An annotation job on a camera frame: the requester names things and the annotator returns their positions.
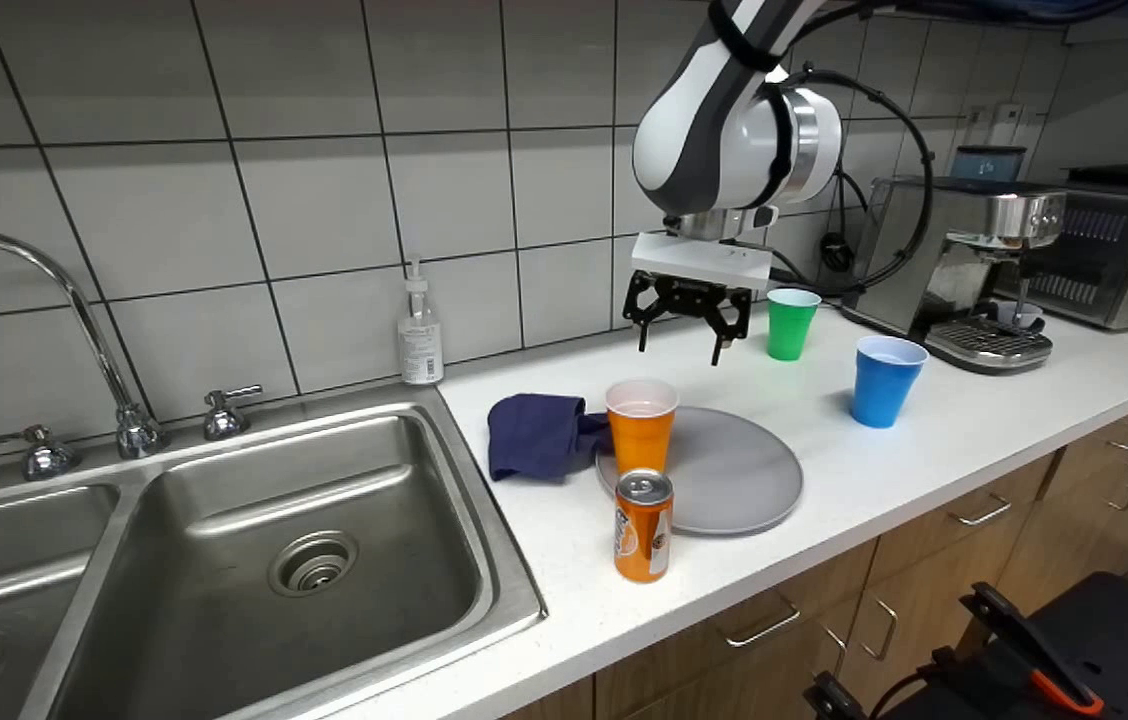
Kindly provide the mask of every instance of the coffee machine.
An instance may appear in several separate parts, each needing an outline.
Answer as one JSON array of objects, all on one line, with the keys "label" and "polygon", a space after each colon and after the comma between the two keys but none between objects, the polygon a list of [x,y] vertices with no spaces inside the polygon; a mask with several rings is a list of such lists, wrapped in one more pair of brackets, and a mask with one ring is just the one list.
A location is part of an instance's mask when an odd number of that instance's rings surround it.
[{"label": "coffee machine", "polygon": [[[1044,311],[1023,301],[1023,259],[1047,249],[1062,224],[1062,190],[1032,185],[937,180],[932,218],[921,245],[912,227],[925,202],[921,180],[884,185],[884,214],[854,257],[854,274],[891,274],[843,303],[847,317],[976,370],[1038,366],[1051,352]],[[992,294],[992,272],[1017,274],[1013,294]]]}]

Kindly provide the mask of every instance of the microwave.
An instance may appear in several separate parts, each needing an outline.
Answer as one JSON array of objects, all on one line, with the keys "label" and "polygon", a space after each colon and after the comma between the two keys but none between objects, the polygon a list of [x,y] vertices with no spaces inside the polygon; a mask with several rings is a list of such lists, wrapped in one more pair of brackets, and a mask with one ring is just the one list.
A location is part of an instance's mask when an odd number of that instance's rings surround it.
[{"label": "microwave", "polygon": [[1062,231],[1023,257],[1028,294],[1068,318],[1128,328],[1128,189],[1068,189]]}]

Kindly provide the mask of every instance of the blue cloth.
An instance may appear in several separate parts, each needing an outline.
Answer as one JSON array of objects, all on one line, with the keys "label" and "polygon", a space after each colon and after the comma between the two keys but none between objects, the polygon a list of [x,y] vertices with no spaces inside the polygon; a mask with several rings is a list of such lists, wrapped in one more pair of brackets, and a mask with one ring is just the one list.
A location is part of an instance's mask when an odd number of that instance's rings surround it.
[{"label": "blue cloth", "polygon": [[567,472],[581,472],[610,452],[608,416],[582,416],[581,396],[504,396],[489,412],[489,472],[492,478],[524,474],[562,482]]}]

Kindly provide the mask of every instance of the orange cup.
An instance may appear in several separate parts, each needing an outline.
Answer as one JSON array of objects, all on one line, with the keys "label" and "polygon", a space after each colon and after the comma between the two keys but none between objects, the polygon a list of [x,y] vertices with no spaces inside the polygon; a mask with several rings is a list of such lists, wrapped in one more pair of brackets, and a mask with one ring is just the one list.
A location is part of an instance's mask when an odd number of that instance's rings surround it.
[{"label": "orange cup", "polygon": [[673,469],[673,427],[674,427],[674,386],[662,379],[618,379],[604,390],[617,474],[649,469],[667,474]]}]

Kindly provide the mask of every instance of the white countertop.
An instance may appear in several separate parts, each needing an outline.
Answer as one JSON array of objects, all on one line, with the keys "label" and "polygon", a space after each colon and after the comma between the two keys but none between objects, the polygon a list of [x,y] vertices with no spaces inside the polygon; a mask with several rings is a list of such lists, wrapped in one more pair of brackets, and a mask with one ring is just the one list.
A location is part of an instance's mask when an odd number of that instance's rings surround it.
[{"label": "white countertop", "polygon": [[972,377],[929,360],[898,424],[859,427],[843,412],[859,335],[869,328],[821,311],[800,362],[769,360],[757,328],[713,366],[704,322],[662,322],[652,328],[649,352],[634,352],[633,331],[617,331],[451,370],[438,390],[481,469],[489,408],[498,396],[559,390],[598,408],[610,379],[661,377],[684,403],[777,433],[804,465],[804,495],[758,536],[674,536],[667,575],[627,585],[610,567],[610,498],[595,472],[567,482],[492,482],[548,617],[336,714],[504,714],[1128,412],[1128,331],[1051,318],[1054,346],[1044,366]]}]

